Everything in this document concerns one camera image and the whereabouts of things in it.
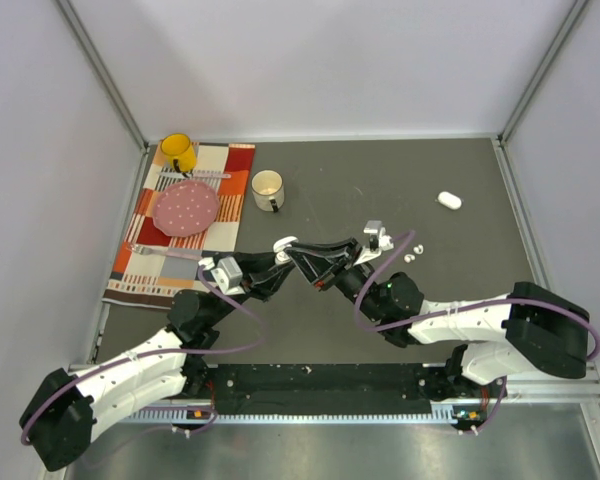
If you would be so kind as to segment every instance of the gray tabletop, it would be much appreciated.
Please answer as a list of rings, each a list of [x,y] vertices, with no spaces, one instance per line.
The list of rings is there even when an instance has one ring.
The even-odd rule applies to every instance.
[[[489,139],[263,143],[252,175],[278,171],[286,200],[277,214],[247,195],[236,250],[270,251],[288,235],[301,241],[365,240],[367,220],[389,234],[415,229],[424,254],[388,269],[411,276],[427,299],[471,300],[509,292],[531,272]],[[443,190],[464,201],[451,211],[435,199]],[[353,307],[336,289],[315,292],[293,272],[270,302],[249,307],[270,325],[264,346],[217,356],[218,363],[436,362],[453,345],[399,349],[352,320]],[[107,360],[153,335],[166,314],[111,306],[98,360]],[[220,325],[214,348],[255,338],[252,321],[235,312]]]

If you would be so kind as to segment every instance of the cloth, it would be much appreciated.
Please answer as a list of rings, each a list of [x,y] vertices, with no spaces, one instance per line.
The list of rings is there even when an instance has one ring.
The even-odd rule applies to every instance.
[[[184,238],[168,237],[154,226],[151,214],[156,198],[169,185],[180,181],[159,176],[161,171],[173,170],[160,148],[157,148],[118,251],[104,292],[104,301],[148,308],[169,308],[171,297],[178,291],[205,290],[195,280],[198,268],[195,260],[155,254],[141,255],[131,251],[130,246],[133,244],[201,256],[235,249],[255,146],[194,143],[194,149],[197,156],[195,171],[231,174],[228,179],[196,179],[210,185],[218,194],[220,208],[215,222],[206,231]]]

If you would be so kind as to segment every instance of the white polka dots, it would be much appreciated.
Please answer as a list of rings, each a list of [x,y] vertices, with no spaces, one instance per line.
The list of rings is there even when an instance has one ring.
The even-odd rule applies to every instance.
[[[196,180],[183,180],[162,192],[153,209],[153,221],[166,235],[188,237],[208,228],[215,221],[219,207],[213,187]]]

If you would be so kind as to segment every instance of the orange placemat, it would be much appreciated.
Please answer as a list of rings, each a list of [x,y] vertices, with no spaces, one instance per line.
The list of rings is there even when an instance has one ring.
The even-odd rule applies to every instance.
[[[140,255],[131,252],[131,244],[159,250],[183,251],[210,256],[233,251],[238,237],[244,195],[255,154],[254,145],[194,143],[198,158],[195,170],[229,173],[231,178],[200,178],[218,193],[220,209],[215,222],[204,232],[186,238],[168,237],[153,225],[151,217],[156,198],[178,179],[161,177],[173,172],[156,149],[149,173],[140,191],[131,223],[113,266],[104,301],[149,308],[169,308],[171,297],[182,289],[204,290],[195,280],[198,264],[194,260]]]

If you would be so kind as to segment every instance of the small white object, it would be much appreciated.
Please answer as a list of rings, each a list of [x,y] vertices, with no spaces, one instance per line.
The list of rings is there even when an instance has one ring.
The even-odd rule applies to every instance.
[[[438,202],[451,210],[457,210],[462,206],[462,199],[449,192],[440,192]]]

